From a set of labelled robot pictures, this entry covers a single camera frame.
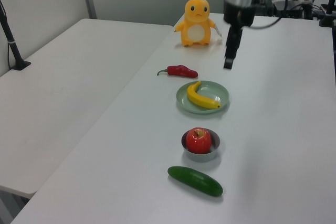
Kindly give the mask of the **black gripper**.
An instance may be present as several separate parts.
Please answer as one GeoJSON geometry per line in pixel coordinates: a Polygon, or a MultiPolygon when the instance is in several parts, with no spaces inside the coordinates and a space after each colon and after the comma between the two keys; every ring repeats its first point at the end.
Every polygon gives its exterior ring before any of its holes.
{"type": "Polygon", "coordinates": [[[253,24],[255,13],[255,6],[240,7],[224,0],[223,20],[231,25],[226,40],[224,69],[232,68],[242,37],[242,27],[250,27],[253,24]]]}

